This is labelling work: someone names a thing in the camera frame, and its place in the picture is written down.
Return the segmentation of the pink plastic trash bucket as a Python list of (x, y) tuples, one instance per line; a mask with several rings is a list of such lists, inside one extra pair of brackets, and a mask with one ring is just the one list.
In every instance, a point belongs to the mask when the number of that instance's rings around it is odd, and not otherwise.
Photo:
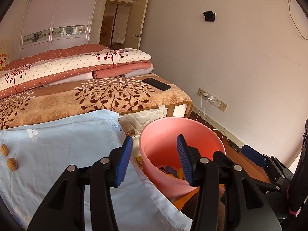
[(216, 151), (226, 153), (220, 138), (207, 126), (183, 117), (165, 117), (149, 123), (139, 137), (142, 170), (168, 199), (190, 193), (195, 188), (187, 181), (174, 178), (160, 170), (167, 165), (181, 168), (177, 153), (177, 137), (184, 135), (189, 146), (197, 148), (202, 157), (213, 158)]

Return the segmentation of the cream bedroom door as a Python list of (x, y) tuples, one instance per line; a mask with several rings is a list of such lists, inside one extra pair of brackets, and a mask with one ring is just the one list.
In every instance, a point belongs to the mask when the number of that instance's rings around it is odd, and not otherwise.
[(126, 28), (125, 48), (140, 48), (147, 5), (148, 0), (137, 0), (132, 4)]

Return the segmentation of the black phone on floor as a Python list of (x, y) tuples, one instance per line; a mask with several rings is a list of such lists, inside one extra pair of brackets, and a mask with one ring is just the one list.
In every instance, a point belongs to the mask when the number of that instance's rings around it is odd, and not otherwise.
[(241, 148), (239, 146), (237, 146), (234, 142), (229, 140), (228, 143), (229, 143), (229, 146), (231, 146), (234, 150), (236, 150), (237, 153), (241, 152)]

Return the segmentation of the brown floral bed blanket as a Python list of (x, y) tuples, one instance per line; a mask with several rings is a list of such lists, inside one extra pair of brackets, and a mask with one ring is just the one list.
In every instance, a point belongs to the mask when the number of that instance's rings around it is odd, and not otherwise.
[[(143, 79), (154, 78), (171, 89), (161, 91)], [(188, 104), (184, 117), (193, 109), (186, 92), (156, 74), (125, 78), (123, 76), (38, 87), (1, 99), (1, 129), (110, 110), (120, 115), (143, 110)]]

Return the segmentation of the black smartphone on bed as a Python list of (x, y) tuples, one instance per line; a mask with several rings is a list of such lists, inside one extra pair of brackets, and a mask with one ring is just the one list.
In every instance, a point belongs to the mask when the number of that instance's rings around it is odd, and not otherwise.
[(159, 80), (154, 79), (154, 78), (146, 78), (146, 79), (143, 79), (142, 82), (149, 84), (161, 91), (166, 91), (168, 89), (171, 89), (170, 85), (160, 82)]

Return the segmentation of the light blue floral cloth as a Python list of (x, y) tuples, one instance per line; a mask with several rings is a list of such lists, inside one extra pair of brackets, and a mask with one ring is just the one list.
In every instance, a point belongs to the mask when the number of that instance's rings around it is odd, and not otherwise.
[[(17, 223), (27, 229), (45, 195), (69, 165), (87, 167), (125, 139), (117, 113), (99, 110), (47, 123), (1, 131), (1, 144), (18, 163), (1, 157), (1, 197)], [(120, 230), (189, 230), (192, 220), (179, 211), (130, 161), (124, 181), (111, 189)]]

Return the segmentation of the folded pink blanket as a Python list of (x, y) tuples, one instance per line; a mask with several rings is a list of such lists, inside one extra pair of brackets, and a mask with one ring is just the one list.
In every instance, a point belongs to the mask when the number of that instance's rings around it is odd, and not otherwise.
[(112, 78), (124, 75), (125, 77), (140, 76), (153, 71), (153, 64), (150, 62), (126, 64), (118, 67), (93, 71), (93, 78)]

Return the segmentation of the walnut near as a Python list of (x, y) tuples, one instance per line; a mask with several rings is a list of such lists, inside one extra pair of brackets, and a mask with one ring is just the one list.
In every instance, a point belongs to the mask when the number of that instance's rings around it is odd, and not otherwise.
[(9, 157), (7, 159), (7, 167), (11, 171), (16, 171), (18, 169), (18, 162), (13, 157)]

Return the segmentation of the walnut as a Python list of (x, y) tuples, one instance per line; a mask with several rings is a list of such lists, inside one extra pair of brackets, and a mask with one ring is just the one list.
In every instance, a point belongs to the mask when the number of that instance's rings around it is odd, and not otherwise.
[(18, 169), (18, 162), (13, 157), (9, 157), (7, 159), (7, 167), (11, 171), (16, 171)]
[(6, 157), (8, 155), (8, 153), (9, 153), (9, 151), (8, 151), (7, 146), (5, 144), (2, 144), (1, 145), (1, 154)]

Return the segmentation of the walnut far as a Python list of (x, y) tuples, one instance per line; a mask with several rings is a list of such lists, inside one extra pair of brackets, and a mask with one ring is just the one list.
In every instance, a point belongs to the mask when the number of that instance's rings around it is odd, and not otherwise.
[(7, 146), (5, 144), (2, 144), (1, 145), (1, 154), (6, 157), (8, 155), (8, 153), (9, 153), (9, 151), (8, 151)]

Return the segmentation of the folded polka dot quilt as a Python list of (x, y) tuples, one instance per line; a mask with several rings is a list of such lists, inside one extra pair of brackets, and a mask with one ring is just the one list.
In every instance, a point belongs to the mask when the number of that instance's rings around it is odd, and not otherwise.
[(151, 56), (141, 50), (109, 49), (100, 44), (51, 50), (2, 68), (1, 98), (93, 71), (149, 62)]

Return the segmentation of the yellow red pillow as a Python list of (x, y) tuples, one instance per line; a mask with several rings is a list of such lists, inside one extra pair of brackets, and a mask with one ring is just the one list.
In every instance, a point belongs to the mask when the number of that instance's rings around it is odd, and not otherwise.
[(3, 69), (6, 65), (10, 63), (9, 55), (7, 52), (0, 54), (0, 69)]

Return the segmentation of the white sliding wardrobe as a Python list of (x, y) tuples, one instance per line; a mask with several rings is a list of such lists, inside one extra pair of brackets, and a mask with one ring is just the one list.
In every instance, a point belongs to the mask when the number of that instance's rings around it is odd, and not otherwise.
[(88, 43), (124, 48), (137, 0), (29, 0), (20, 40), (22, 58)]

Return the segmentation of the wall power outlet strip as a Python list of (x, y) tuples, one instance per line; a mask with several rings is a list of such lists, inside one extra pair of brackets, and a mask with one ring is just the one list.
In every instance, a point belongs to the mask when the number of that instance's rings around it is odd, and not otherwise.
[(225, 103), (222, 100), (218, 99), (217, 97), (213, 96), (209, 92), (199, 88), (197, 94), (201, 98), (205, 99), (207, 101), (207, 103), (211, 103), (211, 104), (215, 105), (217, 108), (219, 108), (223, 112), (226, 111), (226, 109), (228, 107), (227, 103)]

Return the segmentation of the black wall mounted device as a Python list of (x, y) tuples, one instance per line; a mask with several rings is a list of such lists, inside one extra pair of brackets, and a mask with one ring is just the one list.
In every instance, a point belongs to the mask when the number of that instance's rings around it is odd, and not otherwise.
[(203, 12), (204, 18), (206, 22), (214, 22), (216, 18), (216, 14), (213, 11)]

